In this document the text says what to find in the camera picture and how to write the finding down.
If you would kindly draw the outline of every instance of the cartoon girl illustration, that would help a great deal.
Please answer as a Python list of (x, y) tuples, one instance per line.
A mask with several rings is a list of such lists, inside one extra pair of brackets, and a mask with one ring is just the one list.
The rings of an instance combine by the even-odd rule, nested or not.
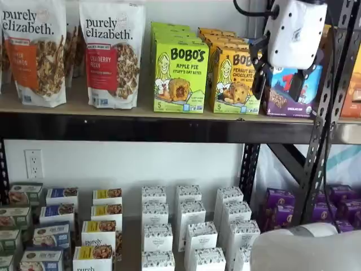
[(221, 64), (221, 72), (217, 80), (217, 92), (223, 93), (230, 88), (232, 63), (229, 59), (225, 59)]
[(156, 80), (155, 80), (155, 92), (159, 97), (169, 100), (170, 95), (168, 91), (168, 84), (170, 81), (169, 73), (169, 56), (167, 53), (162, 53), (157, 60), (156, 65)]

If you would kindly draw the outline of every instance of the white bag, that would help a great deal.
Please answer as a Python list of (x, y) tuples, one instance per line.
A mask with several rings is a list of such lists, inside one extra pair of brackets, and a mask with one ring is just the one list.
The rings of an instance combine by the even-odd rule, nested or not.
[(22, 103), (45, 107), (65, 103), (64, 0), (0, 0), (0, 10), (6, 49)]
[(81, 1), (80, 23), (87, 44), (89, 104), (97, 108), (137, 106), (144, 7)]

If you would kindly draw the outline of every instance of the bobo's logo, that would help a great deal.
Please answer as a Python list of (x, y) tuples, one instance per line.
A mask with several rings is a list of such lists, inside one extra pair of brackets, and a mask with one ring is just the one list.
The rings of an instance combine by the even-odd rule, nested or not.
[(184, 50), (177, 48), (173, 48), (170, 50), (170, 57), (172, 60), (180, 58), (185, 61), (190, 61), (192, 59), (197, 60), (198, 62), (202, 62), (204, 60), (205, 51), (203, 50)]

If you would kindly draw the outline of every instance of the green box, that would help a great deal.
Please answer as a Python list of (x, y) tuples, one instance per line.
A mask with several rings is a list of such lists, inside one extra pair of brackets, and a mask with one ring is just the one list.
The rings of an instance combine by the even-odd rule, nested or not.
[(208, 53), (204, 43), (155, 41), (155, 112), (203, 113)]

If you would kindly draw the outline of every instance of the blue cereal box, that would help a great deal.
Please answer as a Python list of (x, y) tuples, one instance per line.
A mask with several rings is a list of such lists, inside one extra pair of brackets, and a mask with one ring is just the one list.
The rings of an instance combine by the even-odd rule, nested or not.
[(263, 107), (268, 116), (310, 117), (320, 83), (322, 66), (316, 69), (303, 83), (300, 98), (295, 102), (288, 91), (296, 69), (274, 68), (269, 73), (270, 89), (263, 95)]

